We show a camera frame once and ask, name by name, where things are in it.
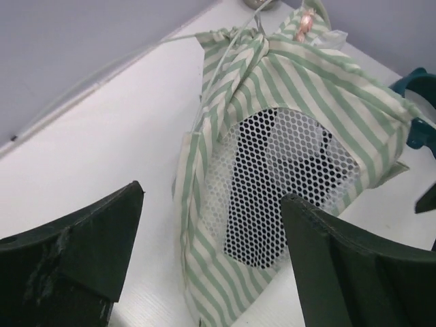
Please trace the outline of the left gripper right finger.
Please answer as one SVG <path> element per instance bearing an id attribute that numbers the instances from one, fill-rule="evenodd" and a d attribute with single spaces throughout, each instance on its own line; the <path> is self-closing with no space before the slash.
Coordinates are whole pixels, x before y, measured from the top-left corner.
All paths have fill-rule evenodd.
<path id="1" fill-rule="evenodd" d="M 434 326 L 435 253 L 382 238 L 301 197 L 281 215 L 307 326 Z"/>

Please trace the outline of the green striped pet tent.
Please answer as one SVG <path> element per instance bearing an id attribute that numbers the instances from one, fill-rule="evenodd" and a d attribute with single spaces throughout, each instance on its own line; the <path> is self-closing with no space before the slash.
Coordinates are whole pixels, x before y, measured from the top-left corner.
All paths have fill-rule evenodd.
<path id="1" fill-rule="evenodd" d="M 201 326 L 231 326 L 290 261 L 280 201 L 295 193 L 340 215 L 406 171 L 417 108 L 340 50 L 320 1 L 261 28 L 197 34 L 200 116 L 173 184 L 182 288 Z"/>

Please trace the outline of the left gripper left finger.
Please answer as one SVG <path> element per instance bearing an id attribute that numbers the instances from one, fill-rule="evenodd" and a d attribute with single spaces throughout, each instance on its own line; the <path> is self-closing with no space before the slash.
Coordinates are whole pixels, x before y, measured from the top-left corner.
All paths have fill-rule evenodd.
<path id="1" fill-rule="evenodd" d="M 144 191 L 101 200 L 1 240 L 2 326 L 107 326 L 131 259 Z"/>

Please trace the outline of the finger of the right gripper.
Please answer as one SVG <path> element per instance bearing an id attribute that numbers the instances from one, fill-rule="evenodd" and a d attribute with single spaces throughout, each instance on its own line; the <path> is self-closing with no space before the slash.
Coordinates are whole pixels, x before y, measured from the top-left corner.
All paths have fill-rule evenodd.
<path id="1" fill-rule="evenodd" d="M 427 213 L 436 209 L 436 183 L 415 204 L 415 213 Z"/>

